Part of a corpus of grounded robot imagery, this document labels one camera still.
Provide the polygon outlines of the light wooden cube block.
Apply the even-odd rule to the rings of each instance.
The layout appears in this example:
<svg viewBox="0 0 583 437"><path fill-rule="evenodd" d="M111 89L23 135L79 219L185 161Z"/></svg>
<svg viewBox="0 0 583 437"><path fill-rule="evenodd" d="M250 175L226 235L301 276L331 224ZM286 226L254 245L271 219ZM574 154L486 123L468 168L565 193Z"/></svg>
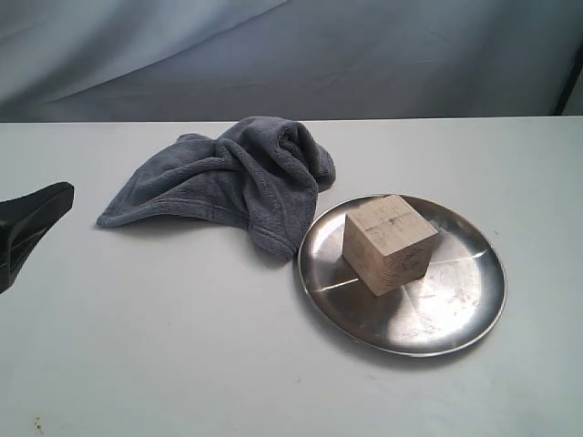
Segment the light wooden cube block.
<svg viewBox="0 0 583 437"><path fill-rule="evenodd" d="M346 213L343 257L380 297L425 275L438 236L402 197L376 198Z"/></svg>

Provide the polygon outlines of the round stainless steel plate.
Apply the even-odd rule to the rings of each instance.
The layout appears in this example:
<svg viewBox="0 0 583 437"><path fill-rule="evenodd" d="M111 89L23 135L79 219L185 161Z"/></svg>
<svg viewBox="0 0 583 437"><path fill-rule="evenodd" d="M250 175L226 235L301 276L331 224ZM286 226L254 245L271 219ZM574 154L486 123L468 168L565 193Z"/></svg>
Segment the round stainless steel plate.
<svg viewBox="0 0 583 437"><path fill-rule="evenodd" d="M506 272L495 247L453 210L408 196L437 228L436 249L421 279L376 297L342 256L346 214L373 199L345 200L307 231L297 270L313 307L347 336L396 355L440 356L482 340L506 304Z"/></svg>

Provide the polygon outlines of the black vertical stand pole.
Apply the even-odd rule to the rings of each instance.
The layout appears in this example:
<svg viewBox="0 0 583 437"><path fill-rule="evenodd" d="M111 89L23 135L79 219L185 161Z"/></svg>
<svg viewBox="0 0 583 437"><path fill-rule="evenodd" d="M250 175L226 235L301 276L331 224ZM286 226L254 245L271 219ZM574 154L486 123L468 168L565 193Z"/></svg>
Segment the black vertical stand pole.
<svg viewBox="0 0 583 437"><path fill-rule="evenodd" d="M582 2L572 4L570 20L573 22L568 39L568 57L560 68L560 85L549 115L553 117L582 115Z"/></svg>

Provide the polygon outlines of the grey backdrop cloth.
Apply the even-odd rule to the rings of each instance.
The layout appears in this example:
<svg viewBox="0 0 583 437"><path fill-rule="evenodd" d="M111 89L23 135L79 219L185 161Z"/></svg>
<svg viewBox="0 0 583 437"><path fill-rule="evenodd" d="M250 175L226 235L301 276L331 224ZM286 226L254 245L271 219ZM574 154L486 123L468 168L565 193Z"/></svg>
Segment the grey backdrop cloth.
<svg viewBox="0 0 583 437"><path fill-rule="evenodd" d="M5 122L549 114L569 1L4 1Z"/></svg>

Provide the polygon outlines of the grey fleece cloth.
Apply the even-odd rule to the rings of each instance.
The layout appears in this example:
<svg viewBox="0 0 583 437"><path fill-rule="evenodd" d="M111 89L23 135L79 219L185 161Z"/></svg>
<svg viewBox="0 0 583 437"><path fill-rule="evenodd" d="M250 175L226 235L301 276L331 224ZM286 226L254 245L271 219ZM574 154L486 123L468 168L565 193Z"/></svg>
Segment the grey fleece cloth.
<svg viewBox="0 0 583 437"><path fill-rule="evenodd" d="M289 261L312 224L319 193L335 179L331 155L304 124L247 117L216 138L184 134L149 158L97 225L203 219L244 229L259 248Z"/></svg>

